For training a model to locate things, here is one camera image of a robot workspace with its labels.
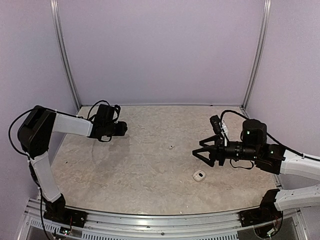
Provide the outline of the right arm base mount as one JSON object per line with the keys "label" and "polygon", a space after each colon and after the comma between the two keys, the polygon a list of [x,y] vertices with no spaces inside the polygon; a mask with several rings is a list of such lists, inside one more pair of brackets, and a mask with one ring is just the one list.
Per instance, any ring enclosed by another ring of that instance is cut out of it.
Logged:
{"label": "right arm base mount", "polygon": [[276,208],[257,207],[249,210],[243,210],[239,213],[239,220],[242,227],[259,225],[262,223],[275,221],[283,217],[283,212]]}

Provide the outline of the white earbud charging case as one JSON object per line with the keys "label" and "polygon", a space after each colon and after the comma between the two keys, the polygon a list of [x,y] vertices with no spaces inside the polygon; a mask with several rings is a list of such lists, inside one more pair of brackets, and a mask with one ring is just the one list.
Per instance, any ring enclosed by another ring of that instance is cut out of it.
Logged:
{"label": "white earbud charging case", "polygon": [[192,177],[196,182],[202,182],[206,178],[206,173],[203,170],[197,170]]}

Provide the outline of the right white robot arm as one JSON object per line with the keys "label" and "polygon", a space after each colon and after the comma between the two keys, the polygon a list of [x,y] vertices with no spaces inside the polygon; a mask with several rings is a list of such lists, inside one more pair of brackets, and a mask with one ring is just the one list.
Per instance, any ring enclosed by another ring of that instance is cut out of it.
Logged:
{"label": "right white robot arm", "polygon": [[[227,159],[250,161],[262,171],[275,175],[296,175],[308,179],[320,179],[320,159],[297,153],[280,143],[267,143],[267,125],[256,119],[242,123],[241,141],[229,141],[218,122],[217,116],[210,119],[214,136],[199,142],[200,148],[192,155],[213,167],[215,163],[223,166]],[[299,207],[313,207],[320,204],[320,186],[280,190],[271,189],[263,196],[256,218],[266,222],[276,211],[281,212]]]}

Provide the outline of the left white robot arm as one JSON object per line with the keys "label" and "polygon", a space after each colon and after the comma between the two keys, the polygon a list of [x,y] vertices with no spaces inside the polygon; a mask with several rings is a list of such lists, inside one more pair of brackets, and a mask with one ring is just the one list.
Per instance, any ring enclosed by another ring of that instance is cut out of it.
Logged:
{"label": "left white robot arm", "polygon": [[103,137],[123,137],[128,130],[124,121],[119,121],[121,107],[99,102],[93,116],[83,118],[60,112],[40,105],[30,109],[26,119],[18,129],[17,138],[22,150],[29,157],[31,167],[42,196],[48,202],[55,202],[62,197],[51,170],[49,145],[52,133],[78,135],[103,141]]}

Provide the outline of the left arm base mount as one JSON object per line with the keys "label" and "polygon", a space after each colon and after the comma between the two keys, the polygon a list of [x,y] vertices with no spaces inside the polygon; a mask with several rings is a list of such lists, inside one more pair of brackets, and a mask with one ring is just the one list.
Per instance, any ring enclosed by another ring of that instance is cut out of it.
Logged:
{"label": "left arm base mount", "polygon": [[49,205],[45,206],[43,217],[56,223],[68,225],[70,227],[83,228],[88,213],[82,210],[71,209],[67,207],[54,209]]}

